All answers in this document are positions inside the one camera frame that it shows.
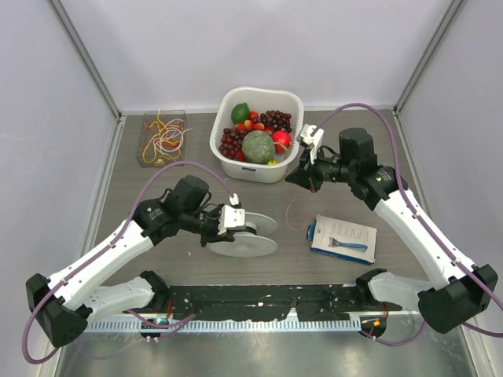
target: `gray table surface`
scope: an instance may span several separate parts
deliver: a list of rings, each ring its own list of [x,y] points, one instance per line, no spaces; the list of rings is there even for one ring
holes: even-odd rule
[[[317,124],[328,112],[306,112],[304,122]],[[391,112],[384,112],[394,124]],[[215,114],[187,115],[187,127],[192,128],[186,142],[185,159],[203,163],[225,177],[219,160],[212,155],[208,140]],[[154,174],[155,168],[142,168],[136,160],[142,116],[127,117],[120,142],[112,179],[105,201],[97,242],[109,235],[127,216],[130,206],[141,187]],[[325,127],[324,142],[338,150],[338,133],[344,128],[363,126],[373,136],[376,154],[385,165],[393,165],[390,141],[380,120],[367,111],[348,111],[336,115]],[[400,145],[402,176],[413,191],[412,174]],[[213,178],[194,167],[177,167],[160,177],[145,198],[160,196],[165,188],[173,188],[178,179],[187,174],[197,175],[208,182],[213,193],[213,203],[227,203],[222,186]],[[345,284],[363,273],[382,267],[397,275],[425,278],[424,271],[406,245],[391,227],[366,205],[355,199],[347,185],[323,185],[312,194],[297,186],[279,181],[266,185],[228,178],[227,182],[239,194],[243,207],[277,221],[277,231],[271,236],[277,244],[275,253],[261,258],[231,258],[212,253],[199,245],[199,237],[180,232],[149,252],[125,265],[107,284],[118,284],[132,279],[144,270],[151,269],[168,284]],[[292,204],[288,220],[287,206]],[[309,219],[316,214],[351,221],[377,228],[376,263],[362,265],[319,255],[309,250],[305,230]]]

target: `white plastic basket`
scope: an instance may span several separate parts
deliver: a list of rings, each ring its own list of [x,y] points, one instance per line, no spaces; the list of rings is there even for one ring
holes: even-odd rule
[[[256,109],[259,113],[266,110],[277,109],[281,112],[292,114],[292,147],[284,154],[276,154],[276,165],[259,165],[255,163],[241,163],[222,156],[218,151],[220,139],[225,128],[233,128],[230,114],[237,104],[246,102],[250,109]],[[257,89],[242,86],[231,90],[226,94],[218,110],[213,130],[210,136],[210,148],[213,154],[220,159],[222,168],[232,178],[256,181],[262,183],[274,183],[281,180],[286,172],[287,165],[294,160],[299,152],[299,143],[296,140],[304,119],[304,105],[300,98],[283,90]]]

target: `metal base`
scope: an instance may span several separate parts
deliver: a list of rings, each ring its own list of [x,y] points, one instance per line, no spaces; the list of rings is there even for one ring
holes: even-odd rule
[[[398,314],[390,315],[388,321],[385,338],[403,340],[415,333],[422,320]],[[427,329],[417,341],[402,347],[384,346],[357,332],[324,331],[189,333],[158,343],[146,343],[140,335],[132,333],[109,332],[84,334],[83,340],[67,347],[56,376],[477,375],[460,328],[448,335]]]
[[[157,316],[145,316],[146,318],[157,318]],[[179,322],[170,320],[170,324]],[[246,333],[246,332],[325,332],[325,331],[360,331],[362,324],[359,316],[354,316],[349,320],[323,320],[323,321],[303,321],[297,318],[296,311],[292,309],[284,320],[272,320],[270,322],[251,322],[244,320],[193,320],[189,322],[180,333],[185,334],[222,334],[225,333]],[[86,334],[136,334],[142,333],[163,333],[171,330],[141,329],[141,321],[134,317],[117,317],[109,320],[102,320],[91,324],[86,329]]]

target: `green lime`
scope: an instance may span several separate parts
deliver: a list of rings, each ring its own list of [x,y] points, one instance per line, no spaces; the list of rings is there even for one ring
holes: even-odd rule
[[[234,106],[230,118],[233,120],[234,124],[238,124],[238,123],[244,123],[245,120],[248,120],[249,116],[250,116],[250,108],[248,107],[248,104],[243,103]]]

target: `plastic container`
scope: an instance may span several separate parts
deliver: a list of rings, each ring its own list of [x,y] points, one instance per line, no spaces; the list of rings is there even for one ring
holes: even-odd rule
[[[290,124],[292,126],[292,147],[283,154],[276,154],[274,159],[279,163],[276,165],[259,165],[255,163],[241,163],[222,156],[218,151],[220,139],[222,139],[225,128],[233,128],[230,118],[234,106],[246,102],[250,109],[256,109],[259,113],[267,110],[277,109],[281,112],[292,114]],[[288,164],[294,160],[299,152],[299,142],[297,135],[303,126],[304,105],[300,98],[290,92],[283,90],[267,90],[243,86],[231,90],[226,94],[218,110],[213,130],[210,136],[210,148],[213,154],[220,159],[222,168],[232,178],[244,179],[262,183],[274,183],[280,181],[286,172]]]
[[[163,143],[163,150],[155,148],[154,142],[159,140],[161,134],[169,126],[176,126],[181,131],[187,130],[185,112],[173,110],[167,112],[146,112],[143,115],[140,142],[136,158],[142,167],[165,167],[175,161],[181,161],[185,155],[185,145],[189,132],[183,134],[183,142],[180,148],[176,144],[181,140],[178,134],[172,133],[172,138]]]

